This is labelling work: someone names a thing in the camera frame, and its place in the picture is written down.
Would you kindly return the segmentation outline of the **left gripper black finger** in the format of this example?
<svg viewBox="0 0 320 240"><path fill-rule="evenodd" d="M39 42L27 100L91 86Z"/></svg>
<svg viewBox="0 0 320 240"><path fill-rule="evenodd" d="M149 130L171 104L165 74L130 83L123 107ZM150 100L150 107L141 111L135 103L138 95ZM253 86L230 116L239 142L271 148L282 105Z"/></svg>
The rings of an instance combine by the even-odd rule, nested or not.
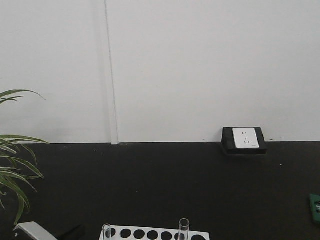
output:
<svg viewBox="0 0 320 240"><path fill-rule="evenodd" d="M71 230L59 235L58 240L80 240L84 236L84 225L80 224Z"/></svg>

